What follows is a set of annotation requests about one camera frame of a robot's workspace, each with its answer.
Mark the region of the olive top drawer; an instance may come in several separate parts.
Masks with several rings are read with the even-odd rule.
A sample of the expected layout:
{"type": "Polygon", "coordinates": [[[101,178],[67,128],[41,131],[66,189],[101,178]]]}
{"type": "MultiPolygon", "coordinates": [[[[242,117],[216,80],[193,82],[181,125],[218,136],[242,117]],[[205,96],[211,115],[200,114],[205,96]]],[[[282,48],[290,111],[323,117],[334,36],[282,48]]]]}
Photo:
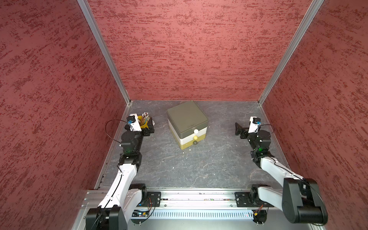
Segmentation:
{"type": "Polygon", "coordinates": [[[202,129],[200,129],[199,126],[190,128],[189,130],[185,132],[180,132],[178,134],[178,137],[180,139],[186,139],[186,138],[193,138],[194,136],[200,137],[207,133],[208,126],[204,126],[202,129]]]}

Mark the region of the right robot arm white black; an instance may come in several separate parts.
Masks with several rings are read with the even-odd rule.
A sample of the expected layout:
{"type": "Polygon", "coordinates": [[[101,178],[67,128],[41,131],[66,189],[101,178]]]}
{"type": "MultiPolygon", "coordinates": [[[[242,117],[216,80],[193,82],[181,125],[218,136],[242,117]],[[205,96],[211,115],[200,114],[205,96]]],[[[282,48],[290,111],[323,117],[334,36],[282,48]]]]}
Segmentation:
{"type": "Polygon", "coordinates": [[[265,222],[266,209],[273,206],[281,210],[290,223],[324,226],[328,222],[328,213],[317,182],[304,178],[281,164],[269,150],[271,133],[262,127],[260,118],[251,117],[248,127],[235,124],[235,135],[248,141],[252,148],[252,161],[258,168],[270,174],[282,189],[254,184],[249,193],[236,193],[237,205],[255,207],[253,215],[257,224],[265,222]]]}

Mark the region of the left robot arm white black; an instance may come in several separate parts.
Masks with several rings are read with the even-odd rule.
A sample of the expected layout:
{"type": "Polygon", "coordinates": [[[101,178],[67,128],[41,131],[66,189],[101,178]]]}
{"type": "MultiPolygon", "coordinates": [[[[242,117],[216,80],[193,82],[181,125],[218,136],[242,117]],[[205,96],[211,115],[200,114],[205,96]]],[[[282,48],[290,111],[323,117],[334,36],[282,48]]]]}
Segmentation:
{"type": "Polygon", "coordinates": [[[147,198],[145,184],[133,184],[141,162],[142,131],[135,130],[132,122],[121,136],[117,175],[98,207],[89,209],[85,218],[87,230],[127,230],[128,222],[139,203],[147,198]]]}

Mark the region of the white middle drawer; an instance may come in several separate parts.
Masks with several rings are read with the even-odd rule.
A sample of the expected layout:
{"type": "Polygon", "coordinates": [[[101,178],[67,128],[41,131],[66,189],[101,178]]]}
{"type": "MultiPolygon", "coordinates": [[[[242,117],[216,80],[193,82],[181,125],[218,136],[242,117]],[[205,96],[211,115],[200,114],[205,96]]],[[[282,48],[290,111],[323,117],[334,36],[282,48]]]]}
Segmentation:
{"type": "Polygon", "coordinates": [[[170,127],[170,131],[173,134],[175,140],[178,142],[178,144],[185,145],[187,143],[192,144],[194,141],[201,141],[202,139],[204,139],[207,133],[207,127],[199,130],[198,133],[192,133],[189,136],[184,137],[182,139],[175,132],[174,128],[170,127]]]}

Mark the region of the yellow bottom drawer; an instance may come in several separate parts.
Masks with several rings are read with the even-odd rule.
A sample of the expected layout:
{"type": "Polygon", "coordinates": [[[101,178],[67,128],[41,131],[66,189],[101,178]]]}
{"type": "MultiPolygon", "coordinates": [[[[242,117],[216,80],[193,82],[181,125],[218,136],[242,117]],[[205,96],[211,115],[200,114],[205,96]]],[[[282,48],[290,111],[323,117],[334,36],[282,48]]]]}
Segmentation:
{"type": "Polygon", "coordinates": [[[180,149],[182,149],[182,150],[184,150],[188,147],[191,147],[193,145],[197,145],[200,141],[204,140],[205,138],[206,138],[206,134],[204,134],[200,137],[194,136],[192,139],[191,138],[179,139],[177,137],[174,137],[174,139],[178,143],[180,149]]]}

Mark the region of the yellow pencil cup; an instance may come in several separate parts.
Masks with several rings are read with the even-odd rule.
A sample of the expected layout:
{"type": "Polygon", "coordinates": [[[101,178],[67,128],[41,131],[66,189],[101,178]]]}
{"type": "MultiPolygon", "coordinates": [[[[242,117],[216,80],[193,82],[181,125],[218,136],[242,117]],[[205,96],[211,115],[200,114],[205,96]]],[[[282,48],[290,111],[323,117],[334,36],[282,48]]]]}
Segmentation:
{"type": "Polygon", "coordinates": [[[148,122],[150,120],[149,116],[138,116],[138,120],[139,120],[141,129],[149,128],[148,127],[148,122]]]}

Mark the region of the pencils in cup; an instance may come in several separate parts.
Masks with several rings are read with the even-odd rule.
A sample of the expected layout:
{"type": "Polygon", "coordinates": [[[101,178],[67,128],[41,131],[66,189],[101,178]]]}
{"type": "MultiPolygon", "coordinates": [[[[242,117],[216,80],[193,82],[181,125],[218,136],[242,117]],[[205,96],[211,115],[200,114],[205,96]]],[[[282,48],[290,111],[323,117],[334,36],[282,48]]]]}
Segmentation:
{"type": "Polygon", "coordinates": [[[140,125],[143,126],[146,124],[146,122],[149,120],[149,113],[148,112],[144,112],[142,114],[142,118],[141,118],[141,123],[140,125]]]}

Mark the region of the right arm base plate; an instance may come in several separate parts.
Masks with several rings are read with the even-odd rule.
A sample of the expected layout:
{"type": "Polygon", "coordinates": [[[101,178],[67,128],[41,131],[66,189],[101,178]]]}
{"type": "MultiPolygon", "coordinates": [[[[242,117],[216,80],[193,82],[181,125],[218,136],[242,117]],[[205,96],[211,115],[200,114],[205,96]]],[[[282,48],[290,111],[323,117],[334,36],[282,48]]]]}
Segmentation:
{"type": "Polygon", "coordinates": [[[267,202],[261,201],[258,194],[254,192],[235,192],[235,201],[238,208],[260,208],[261,206],[266,208],[273,208],[267,202]]]}

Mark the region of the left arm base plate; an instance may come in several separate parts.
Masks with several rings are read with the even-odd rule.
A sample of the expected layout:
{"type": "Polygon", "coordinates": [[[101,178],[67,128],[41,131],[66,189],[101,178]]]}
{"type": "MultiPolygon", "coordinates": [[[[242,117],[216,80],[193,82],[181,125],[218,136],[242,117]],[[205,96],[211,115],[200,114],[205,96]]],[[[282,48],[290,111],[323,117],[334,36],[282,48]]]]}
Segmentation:
{"type": "Polygon", "coordinates": [[[158,191],[147,192],[147,205],[148,208],[157,208],[161,204],[162,193],[158,191]]]}

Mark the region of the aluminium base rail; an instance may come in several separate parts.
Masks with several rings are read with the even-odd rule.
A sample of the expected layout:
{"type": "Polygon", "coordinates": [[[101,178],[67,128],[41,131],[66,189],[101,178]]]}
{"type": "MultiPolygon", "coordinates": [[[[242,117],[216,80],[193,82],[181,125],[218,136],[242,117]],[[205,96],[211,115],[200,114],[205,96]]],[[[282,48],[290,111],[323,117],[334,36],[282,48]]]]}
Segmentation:
{"type": "Polygon", "coordinates": [[[267,208],[264,224],[253,221],[254,208],[238,208],[235,192],[248,189],[149,188],[162,193],[153,215],[128,223],[130,230],[318,230],[311,224],[291,224],[282,211],[267,208]]]}

